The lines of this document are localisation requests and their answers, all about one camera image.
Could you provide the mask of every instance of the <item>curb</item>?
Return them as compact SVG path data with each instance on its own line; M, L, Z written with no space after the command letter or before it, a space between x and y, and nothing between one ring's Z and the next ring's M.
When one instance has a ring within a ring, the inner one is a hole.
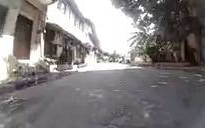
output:
M41 75L39 77L25 78L22 80L2 84L0 85L0 95L11 93L17 90L23 90L33 86L38 86L42 83L58 80L71 74L71 72L48 73Z

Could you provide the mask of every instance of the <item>door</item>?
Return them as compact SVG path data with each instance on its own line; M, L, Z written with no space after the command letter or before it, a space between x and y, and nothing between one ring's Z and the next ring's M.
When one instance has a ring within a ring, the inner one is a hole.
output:
M33 22L19 15L16 28L13 54L17 59L30 59L30 44Z

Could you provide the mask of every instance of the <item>leaves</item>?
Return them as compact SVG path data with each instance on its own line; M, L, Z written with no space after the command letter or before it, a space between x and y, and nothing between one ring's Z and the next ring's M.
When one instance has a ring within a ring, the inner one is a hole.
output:
M148 33L151 24L163 40L180 42L188 31L199 29L199 23L194 23L192 7L194 0L111 0L116 8L121 9L135 21L134 26Z

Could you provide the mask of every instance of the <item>street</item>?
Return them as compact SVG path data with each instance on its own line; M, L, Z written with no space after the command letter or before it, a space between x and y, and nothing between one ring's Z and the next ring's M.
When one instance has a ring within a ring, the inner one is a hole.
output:
M205 74L97 64L0 97L0 126L205 128Z

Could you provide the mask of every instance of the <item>tree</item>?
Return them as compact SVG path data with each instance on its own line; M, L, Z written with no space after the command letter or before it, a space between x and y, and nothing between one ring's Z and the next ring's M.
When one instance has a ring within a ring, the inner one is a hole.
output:
M189 0L111 0L113 5L133 18L140 31L151 24L163 40L179 42L188 33L199 30Z
M205 16L204 3L199 0L111 0L113 5L121 9L134 20L138 28L130 41L132 46L148 43L147 38L153 38L158 43L157 36L162 42L179 43L187 40L199 46L201 44L202 18ZM189 50L193 58L200 61L200 48Z

